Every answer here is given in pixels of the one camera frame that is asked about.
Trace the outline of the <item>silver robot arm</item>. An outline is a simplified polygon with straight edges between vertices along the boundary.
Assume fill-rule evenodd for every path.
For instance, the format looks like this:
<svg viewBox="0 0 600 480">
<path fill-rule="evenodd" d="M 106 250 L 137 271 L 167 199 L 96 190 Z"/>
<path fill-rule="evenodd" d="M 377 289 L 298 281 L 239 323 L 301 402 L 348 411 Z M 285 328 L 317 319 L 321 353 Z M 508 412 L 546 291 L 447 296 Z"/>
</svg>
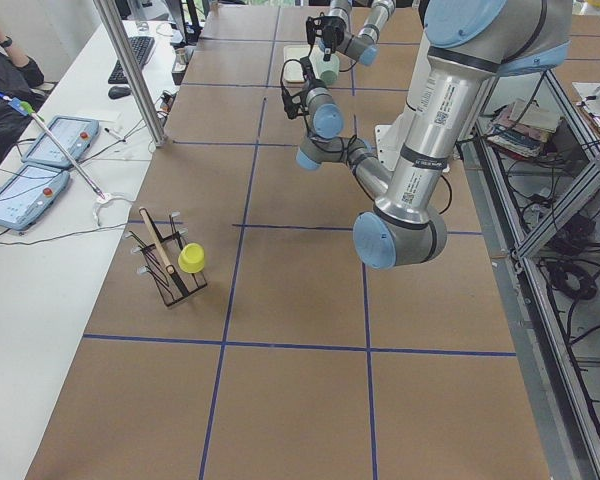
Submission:
<svg viewBox="0 0 600 480">
<path fill-rule="evenodd" d="M 494 77 L 542 72 L 566 58 L 568 1 L 428 1 L 421 10 L 427 77 L 393 168 L 356 137 L 341 136 L 342 114 L 308 58 L 304 84 L 283 91 L 286 115 L 306 134 L 296 160 L 308 170 L 346 165 L 373 201 L 353 227 L 360 260 L 376 269 L 424 263 L 446 245 L 447 229 L 430 200 L 482 85 Z"/>
<path fill-rule="evenodd" d="M 358 32 L 351 30 L 354 1 L 330 1 L 326 14 L 307 21 L 312 26 L 325 60 L 341 53 L 354 62 L 370 66 L 378 54 L 380 35 L 398 8 L 416 7 L 419 1 L 361 1 L 370 7 Z"/>
</svg>

